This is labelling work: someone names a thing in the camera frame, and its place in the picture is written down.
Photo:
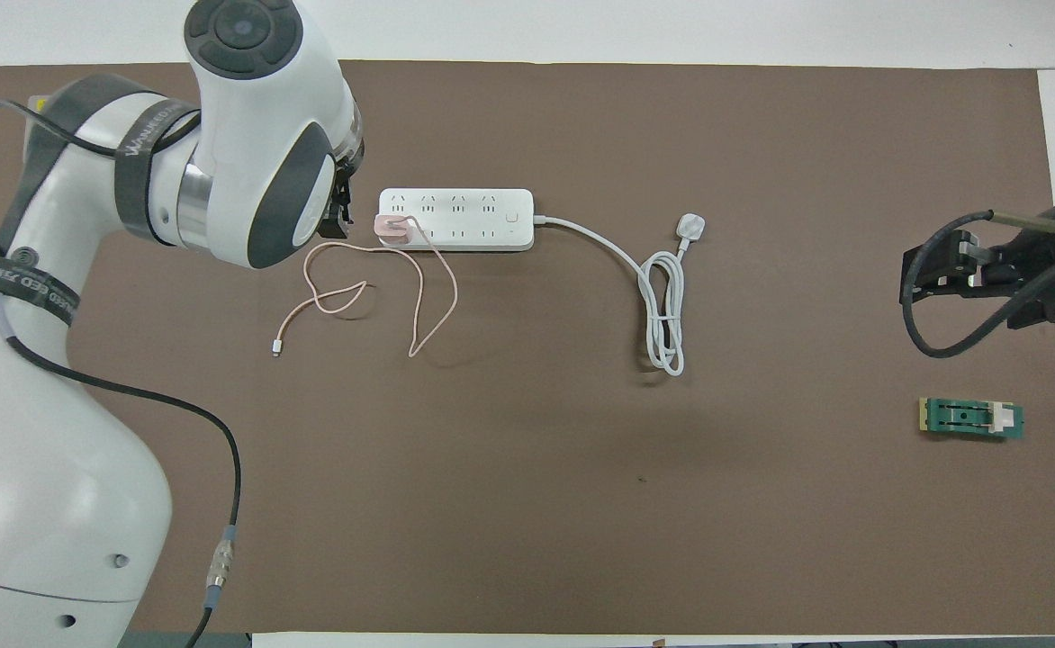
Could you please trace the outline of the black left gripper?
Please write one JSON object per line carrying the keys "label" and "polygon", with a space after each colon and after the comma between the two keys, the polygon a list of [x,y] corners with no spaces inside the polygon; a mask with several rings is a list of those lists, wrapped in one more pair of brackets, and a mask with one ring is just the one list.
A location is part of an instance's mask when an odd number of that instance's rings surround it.
{"label": "black left gripper", "polygon": [[334,145],[334,185],[325,216],[319,221],[319,237],[349,239],[350,227],[354,225],[350,211],[350,180],[364,156],[365,142],[362,135],[347,135],[342,142]]}

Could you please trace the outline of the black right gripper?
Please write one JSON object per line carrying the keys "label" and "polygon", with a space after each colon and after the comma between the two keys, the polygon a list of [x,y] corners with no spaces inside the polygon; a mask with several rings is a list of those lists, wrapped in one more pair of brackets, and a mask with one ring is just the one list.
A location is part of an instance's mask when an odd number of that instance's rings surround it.
{"label": "black right gripper", "polygon": [[975,296],[975,274],[981,267],[981,286],[1009,296],[978,329],[1022,329],[1055,323],[1055,232],[1022,230],[1005,245],[983,247],[972,232],[951,232],[942,243],[942,258],[926,258],[913,281],[910,299],[935,296]]}

